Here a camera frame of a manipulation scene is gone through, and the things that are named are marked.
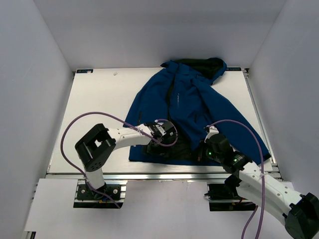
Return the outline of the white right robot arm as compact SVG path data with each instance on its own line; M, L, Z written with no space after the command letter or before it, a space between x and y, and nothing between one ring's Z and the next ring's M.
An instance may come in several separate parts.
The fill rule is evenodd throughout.
M245 154L236 151L214 126L205 128L204 159L221 164L229 173L226 195L243 198L275 217L294 239L313 239L319 232L319 200L312 194L295 191L271 175Z

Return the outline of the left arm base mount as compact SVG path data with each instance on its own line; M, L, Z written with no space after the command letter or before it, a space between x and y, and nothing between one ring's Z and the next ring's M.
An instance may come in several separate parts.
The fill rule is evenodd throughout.
M78 180L73 208L120 209L124 203L127 181L105 180L105 185L92 191L85 180Z

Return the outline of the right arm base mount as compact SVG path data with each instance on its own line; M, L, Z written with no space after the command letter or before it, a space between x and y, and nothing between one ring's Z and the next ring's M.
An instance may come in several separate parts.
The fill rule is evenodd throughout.
M253 211L256 207L251 201L229 192L224 184L208 184L204 197L209 202L211 212Z

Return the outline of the blue and black jacket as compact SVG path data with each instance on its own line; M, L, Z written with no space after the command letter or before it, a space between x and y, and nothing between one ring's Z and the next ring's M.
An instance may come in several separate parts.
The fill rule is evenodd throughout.
M224 96L212 88L226 70L219 58L167 61L137 93L126 122L140 125L159 119L177 128L178 142L165 149L165 155L146 154L142 146L130 148L131 162L168 165L214 166L214 161L199 159L200 143L206 126L214 124L230 144L256 163L270 158L261 137L245 117Z

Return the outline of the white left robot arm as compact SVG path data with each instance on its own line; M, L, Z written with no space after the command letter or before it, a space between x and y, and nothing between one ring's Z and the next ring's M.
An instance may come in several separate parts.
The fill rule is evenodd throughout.
M168 120L139 126L108 129L102 123L91 128L76 144L75 150L84 166L88 193L95 199L105 194L102 167L113 151L145 145L146 149L170 147L177 142L177 129Z

